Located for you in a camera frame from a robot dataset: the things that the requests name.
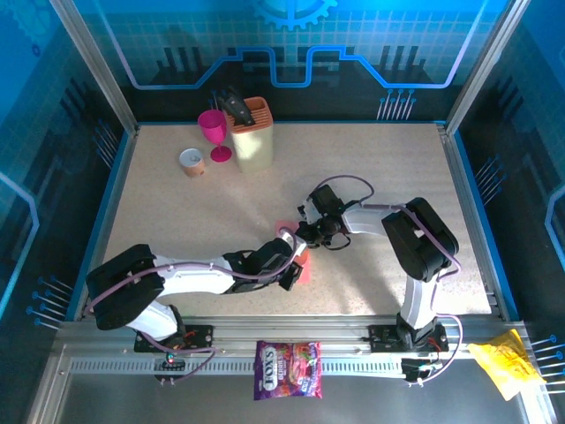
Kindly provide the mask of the pink cloth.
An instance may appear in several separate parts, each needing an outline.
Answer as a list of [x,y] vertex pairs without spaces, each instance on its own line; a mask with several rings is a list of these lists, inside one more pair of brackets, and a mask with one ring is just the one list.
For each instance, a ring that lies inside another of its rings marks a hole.
[[[298,230],[298,222],[278,220],[275,223],[275,233],[278,233],[282,227],[287,227],[296,232]],[[311,261],[310,250],[306,247],[300,255],[296,256],[294,262],[302,267],[302,273],[297,280],[297,284],[308,284],[311,281]]]

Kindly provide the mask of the beige knife block orange top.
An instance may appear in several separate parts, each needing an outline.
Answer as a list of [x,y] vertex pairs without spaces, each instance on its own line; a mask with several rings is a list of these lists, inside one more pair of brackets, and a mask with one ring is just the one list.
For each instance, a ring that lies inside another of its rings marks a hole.
[[233,141],[238,168],[243,173],[252,173],[265,170],[273,163],[274,120],[263,97],[245,98],[245,104],[251,111],[254,125],[237,124],[235,118],[227,112],[224,116]]

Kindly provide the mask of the purple candy bag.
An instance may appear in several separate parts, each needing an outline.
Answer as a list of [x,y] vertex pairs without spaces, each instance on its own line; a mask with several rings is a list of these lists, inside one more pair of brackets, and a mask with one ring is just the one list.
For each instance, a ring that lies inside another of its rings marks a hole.
[[323,397],[320,343],[258,341],[253,399],[292,397]]

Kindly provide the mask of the slotted grey metal strip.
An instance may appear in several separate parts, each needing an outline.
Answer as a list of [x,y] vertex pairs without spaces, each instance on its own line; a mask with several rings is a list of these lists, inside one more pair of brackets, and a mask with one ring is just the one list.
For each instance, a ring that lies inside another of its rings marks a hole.
[[[193,371],[201,360],[196,358],[179,360],[166,366],[159,358],[141,359],[74,359],[70,372],[82,375],[184,375]],[[377,360],[376,358],[323,359],[323,375],[371,376],[403,379],[404,372],[399,360]],[[253,375],[253,358],[214,358],[200,371],[200,375]]]

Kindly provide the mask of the small can with white lid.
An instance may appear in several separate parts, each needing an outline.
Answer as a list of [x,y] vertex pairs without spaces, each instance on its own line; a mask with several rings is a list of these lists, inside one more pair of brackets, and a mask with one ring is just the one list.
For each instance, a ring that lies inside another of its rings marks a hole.
[[178,160],[183,172],[189,178],[197,178],[205,173],[204,156],[197,148],[185,149]]

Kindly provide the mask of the magenta plastic goblet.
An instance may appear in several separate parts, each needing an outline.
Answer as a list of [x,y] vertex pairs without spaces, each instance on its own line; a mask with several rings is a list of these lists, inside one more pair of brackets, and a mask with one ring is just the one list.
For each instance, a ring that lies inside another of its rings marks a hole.
[[198,125],[205,139],[214,145],[210,158],[216,163],[225,163],[232,157],[229,147],[223,145],[227,136],[227,122],[220,110],[206,110],[198,117]]

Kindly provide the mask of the yellow plastic bag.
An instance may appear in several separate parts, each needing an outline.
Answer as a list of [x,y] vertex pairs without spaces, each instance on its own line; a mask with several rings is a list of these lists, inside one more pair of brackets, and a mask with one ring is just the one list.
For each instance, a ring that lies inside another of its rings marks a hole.
[[469,344],[468,349],[505,401],[524,389],[546,383],[530,361],[516,329],[483,344]]

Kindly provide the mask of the aluminium front rail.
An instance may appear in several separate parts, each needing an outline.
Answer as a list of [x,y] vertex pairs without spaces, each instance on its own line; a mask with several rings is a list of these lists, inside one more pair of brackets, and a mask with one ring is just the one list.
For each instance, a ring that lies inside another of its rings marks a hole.
[[[516,329],[524,348],[532,351],[531,340],[523,322],[505,322],[490,314],[467,314],[460,317],[463,342],[458,359],[470,357],[468,344],[484,344],[511,329]],[[371,325],[394,326],[393,315],[256,315],[186,317],[187,325],[211,325],[213,346],[221,358],[252,357],[258,340],[281,342],[319,342],[329,358],[363,357],[371,354],[363,339]],[[136,335],[128,328],[101,331],[92,318],[61,325],[52,352],[70,357],[131,358]]]

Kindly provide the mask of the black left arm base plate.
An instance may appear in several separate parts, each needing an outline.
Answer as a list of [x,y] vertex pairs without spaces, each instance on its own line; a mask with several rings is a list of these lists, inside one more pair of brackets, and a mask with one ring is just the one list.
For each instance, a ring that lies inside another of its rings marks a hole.
[[[213,326],[188,324],[185,325],[184,331],[178,331],[176,334],[158,341],[158,344],[174,350],[198,349],[211,347],[213,338]],[[136,333],[133,350],[141,353],[162,352],[162,349],[151,344],[140,332]]]

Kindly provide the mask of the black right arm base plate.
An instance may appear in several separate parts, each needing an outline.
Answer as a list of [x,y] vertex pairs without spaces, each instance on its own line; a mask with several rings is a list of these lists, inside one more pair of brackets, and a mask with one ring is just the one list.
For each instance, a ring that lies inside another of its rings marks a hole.
[[400,325],[370,325],[368,338],[371,353],[448,352],[445,328],[410,331]]

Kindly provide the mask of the aluminium side rail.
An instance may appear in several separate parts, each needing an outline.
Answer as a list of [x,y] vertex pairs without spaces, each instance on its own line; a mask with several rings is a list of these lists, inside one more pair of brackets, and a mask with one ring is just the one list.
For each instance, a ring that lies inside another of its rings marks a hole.
[[65,315],[67,322],[80,321],[82,319],[88,296],[86,277],[92,269],[103,263],[138,136],[139,132],[133,135],[125,133],[118,146],[117,155],[110,170],[107,185],[87,243],[87,249],[79,268],[70,304],[67,307]]
[[465,227],[478,265],[478,271],[486,290],[490,315],[501,321],[510,321],[511,316],[502,296],[498,273],[490,254],[486,234],[480,221],[478,207],[471,190],[471,183],[464,168],[463,158],[455,140],[448,135],[445,125],[437,124],[436,126],[463,212]]

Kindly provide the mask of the aluminium frame post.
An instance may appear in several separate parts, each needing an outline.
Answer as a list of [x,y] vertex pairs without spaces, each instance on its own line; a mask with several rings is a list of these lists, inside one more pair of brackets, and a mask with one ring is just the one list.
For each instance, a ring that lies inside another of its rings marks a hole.
[[120,124],[130,135],[135,135],[139,127],[138,122],[75,3],[72,0],[49,0],[49,3],[92,73],[109,106],[117,115]]
[[451,137],[458,130],[472,104],[484,86],[491,71],[501,58],[512,34],[515,32],[531,0],[508,0],[506,9],[494,27],[470,77],[463,85],[455,105],[448,115],[445,133]]

